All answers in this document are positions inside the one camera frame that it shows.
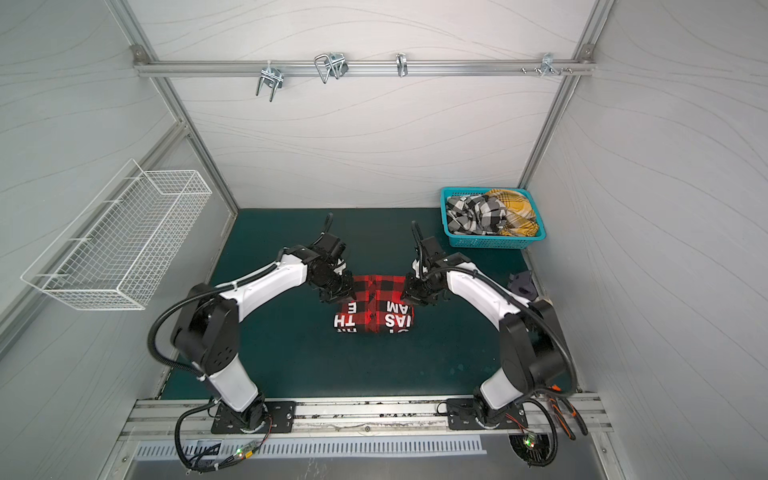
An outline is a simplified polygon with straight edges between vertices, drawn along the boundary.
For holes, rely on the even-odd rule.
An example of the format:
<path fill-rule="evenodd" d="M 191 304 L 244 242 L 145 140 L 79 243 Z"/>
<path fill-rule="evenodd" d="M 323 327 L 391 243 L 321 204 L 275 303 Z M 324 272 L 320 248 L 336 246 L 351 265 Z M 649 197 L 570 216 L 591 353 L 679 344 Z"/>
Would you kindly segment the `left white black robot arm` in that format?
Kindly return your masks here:
<path fill-rule="evenodd" d="M 310 245 L 283 248 L 273 262 L 239 279 L 194 286 L 149 329 L 152 358 L 205 383 L 243 432 L 257 431 L 268 410 L 240 360 L 240 324 L 259 307 L 305 284 L 326 304 L 353 299 L 354 278 L 342 258 L 346 245 L 330 233 L 332 223 L 328 214 Z"/>

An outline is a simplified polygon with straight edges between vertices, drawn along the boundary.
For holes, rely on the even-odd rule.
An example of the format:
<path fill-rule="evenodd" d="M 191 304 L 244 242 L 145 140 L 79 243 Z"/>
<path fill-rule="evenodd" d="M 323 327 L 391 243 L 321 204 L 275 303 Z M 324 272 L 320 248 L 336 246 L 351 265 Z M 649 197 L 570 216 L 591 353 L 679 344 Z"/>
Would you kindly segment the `red black plaid shirt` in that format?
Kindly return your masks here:
<path fill-rule="evenodd" d="M 355 276 L 351 300 L 333 320 L 339 333 L 400 334 L 415 324 L 414 309 L 403 301 L 404 276 Z"/>

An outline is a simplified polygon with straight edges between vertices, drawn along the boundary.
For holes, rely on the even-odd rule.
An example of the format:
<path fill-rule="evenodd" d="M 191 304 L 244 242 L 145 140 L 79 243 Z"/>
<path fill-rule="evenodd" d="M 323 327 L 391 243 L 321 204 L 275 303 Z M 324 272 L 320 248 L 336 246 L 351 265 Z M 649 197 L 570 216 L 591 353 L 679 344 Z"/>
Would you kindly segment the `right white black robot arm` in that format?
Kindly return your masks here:
<path fill-rule="evenodd" d="M 473 395 L 472 412 L 481 427 L 499 426 L 508 411 L 539 395 L 567 399 L 578 391 L 573 358 L 562 335 L 548 322 L 555 313 L 549 302 L 502 286 L 461 253 L 447 254 L 436 238 L 423 235 L 415 221 L 411 233 L 416 259 L 406 276 L 403 300 L 428 306 L 451 293 L 498 332 L 500 367 Z"/>

